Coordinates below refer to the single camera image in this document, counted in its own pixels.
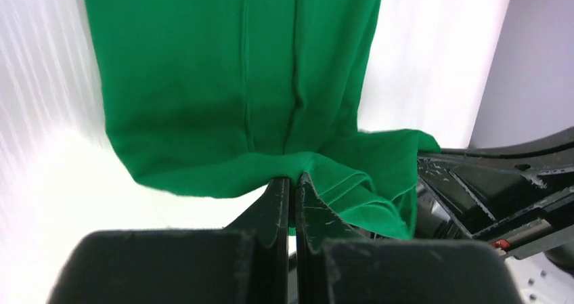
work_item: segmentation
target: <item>red component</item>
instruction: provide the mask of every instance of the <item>red component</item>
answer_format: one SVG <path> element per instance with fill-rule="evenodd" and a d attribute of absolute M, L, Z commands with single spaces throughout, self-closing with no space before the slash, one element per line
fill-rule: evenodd
<path fill-rule="evenodd" d="M 510 243 L 508 243 L 508 241 L 505 239 L 500 239 L 496 242 L 492 242 L 491 245 L 494 246 L 495 248 L 500 248 L 502 250 L 510 248 Z"/>

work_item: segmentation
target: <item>green cloth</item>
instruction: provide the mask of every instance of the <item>green cloth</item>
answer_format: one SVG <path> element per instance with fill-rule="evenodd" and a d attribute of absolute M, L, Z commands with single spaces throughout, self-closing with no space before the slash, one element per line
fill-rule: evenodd
<path fill-rule="evenodd" d="M 233 198 L 310 172 L 348 223 L 410 238 L 419 131 L 361 133 L 380 0 L 85 0 L 106 131 L 134 180 Z"/>

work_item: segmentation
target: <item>green fabric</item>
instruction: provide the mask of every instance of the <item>green fabric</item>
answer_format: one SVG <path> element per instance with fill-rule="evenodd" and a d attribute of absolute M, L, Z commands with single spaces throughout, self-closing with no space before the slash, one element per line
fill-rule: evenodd
<path fill-rule="evenodd" d="M 380 0 L 85 0 L 106 131 L 135 181 L 232 198 L 310 172 L 348 223 L 412 237 L 419 131 L 361 133 Z"/>

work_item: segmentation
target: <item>folded cloth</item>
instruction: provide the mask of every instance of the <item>folded cloth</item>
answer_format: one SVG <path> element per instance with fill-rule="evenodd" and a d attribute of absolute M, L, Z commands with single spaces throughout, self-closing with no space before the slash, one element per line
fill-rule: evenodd
<path fill-rule="evenodd" d="M 106 132 L 134 180 L 241 196 L 309 172 L 350 224 L 414 233 L 412 130 L 362 133 L 380 0 L 85 0 Z"/>

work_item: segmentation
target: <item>green towel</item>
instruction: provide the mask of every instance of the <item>green towel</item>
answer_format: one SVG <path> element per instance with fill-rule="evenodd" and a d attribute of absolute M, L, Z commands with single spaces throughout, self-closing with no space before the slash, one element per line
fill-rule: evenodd
<path fill-rule="evenodd" d="M 233 198 L 310 172 L 345 221 L 410 238 L 419 131 L 362 133 L 380 0 L 85 0 L 106 131 L 134 180 Z"/>

